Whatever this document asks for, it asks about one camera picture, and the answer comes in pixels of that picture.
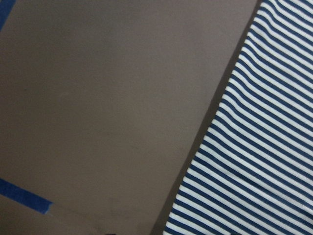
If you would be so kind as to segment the blue white striped polo shirt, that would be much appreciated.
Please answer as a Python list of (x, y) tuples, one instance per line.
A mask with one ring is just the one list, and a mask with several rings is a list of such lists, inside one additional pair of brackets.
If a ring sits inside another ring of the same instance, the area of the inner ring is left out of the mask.
[(313, 232), (313, 3), (264, 0), (165, 235)]

